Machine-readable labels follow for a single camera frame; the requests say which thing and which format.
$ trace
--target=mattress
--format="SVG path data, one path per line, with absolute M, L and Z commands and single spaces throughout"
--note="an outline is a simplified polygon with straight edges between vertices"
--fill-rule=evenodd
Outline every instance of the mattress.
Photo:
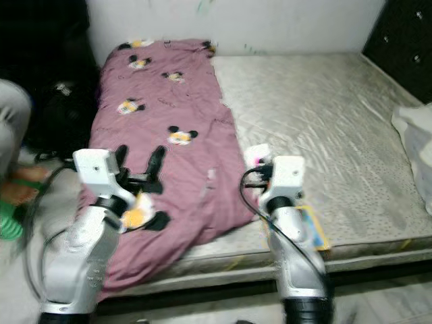
M 420 103 L 357 54 L 214 57 L 242 150 L 269 143 L 303 155 L 304 193 L 331 250 L 327 270 L 432 259 L 432 218 L 391 125 Z M 275 277 L 263 224 L 196 246 L 150 282 L 117 296 Z

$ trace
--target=foot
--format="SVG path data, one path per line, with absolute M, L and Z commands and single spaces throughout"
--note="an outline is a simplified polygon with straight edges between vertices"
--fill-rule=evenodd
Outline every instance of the foot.
M 19 167 L 15 172 L 10 175 L 10 178 L 31 182 L 43 182 L 48 175 L 49 171 L 43 167 Z
M 24 203 L 29 203 L 37 194 L 37 189 L 23 186 L 21 184 L 15 184 L 7 180 L 0 186 L 1 200 L 13 206 L 20 206 Z

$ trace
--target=green sandal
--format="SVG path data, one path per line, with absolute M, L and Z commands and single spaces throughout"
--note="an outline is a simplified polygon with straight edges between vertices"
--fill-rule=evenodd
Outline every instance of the green sandal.
M 40 190 L 43 187 L 42 182 L 31 182 L 22 179 L 13 179 L 11 182 L 37 190 Z M 21 206 L 17 207 L 0 200 L 0 239 L 16 240 L 22 235 L 22 225 L 14 217 L 20 210 L 20 207 Z

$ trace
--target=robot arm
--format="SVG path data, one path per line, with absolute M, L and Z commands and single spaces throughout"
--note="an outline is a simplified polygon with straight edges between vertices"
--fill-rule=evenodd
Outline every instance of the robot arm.
M 39 324 L 90 321 L 103 287 L 107 263 L 117 248 L 122 226 L 119 218 L 135 203 L 136 197 L 125 188 L 133 183 L 156 181 L 164 155 L 165 149 L 160 146 L 152 154 L 146 173 L 135 175 L 129 181 L 128 170 L 119 169 L 126 157 L 125 146 L 116 154 L 99 149 L 74 153 L 81 181 L 98 198 L 68 230 L 65 248 L 47 269 L 46 302 L 42 305 Z
M 304 159 L 275 157 L 260 210 L 269 215 L 269 243 L 275 255 L 277 288 L 290 324 L 329 324 L 333 292 L 313 235 L 295 201 L 302 196 Z

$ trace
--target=cartoon print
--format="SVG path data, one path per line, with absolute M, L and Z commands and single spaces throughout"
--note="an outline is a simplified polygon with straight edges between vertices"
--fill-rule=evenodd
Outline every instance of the cartoon print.
M 151 62 L 151 57 L 148 57 L 146 59 L 138 59 L 138 56 L 136 55 L 129 56 L 129 68 L 132 69 L 137 69 L 137 70 L 142 69 L 150 62 Z
M 216 46 L 213 45 L 213 44 L 211 43 L 211 41 L 206 40 L 205 42 L 202 43 L 202 46 L 203 46 L 206 50 L 208 50 L 208 51 L 210 52 L 210 53 L 207 55 L 208 57 L 213 57 L 213 56 L 215 56 L 215 53 L 216 53 Z
M 196 130 L 182 132 L 177 126 L 170 126 L 168 127 L 168 130 L 171 133 L 169 135 L 168 142 L 174 145 L 187 145 L 193 138 L 198 136 L 198 132 Z
M 134 208 L 126 211 L 121 216 L 121 233 L 136 230 L 144 226 L 155 216 L 155 206 L 150 194 L 140 193 L 136 197 Z
M 129 113 L 133 113 L 134 111 L 144 109 L 146 109 L 145 105 L 138 105 L 138 103 L 136 103 L 136 99 L 128 98 L 117 108 L 117 112 L 120 115 L 127 115 Z
M 123 43 L 121 44 L 117 49 L 135 49 L 137 47 L 146 47 L 151 44 L 153 44 L 154 41 L 147 39 L 147 40 L 134 40 L 133 42 Z
M 174 73 L 165 72 L 165 73 L 162 73 L 162 76 L 164 78 L 170 79 L 171 81 L 174 81 L 174 82 L 179 82 L 179 83 L 184 82 L 183 73 L 179 72 L 179 71 L 174 72 Z

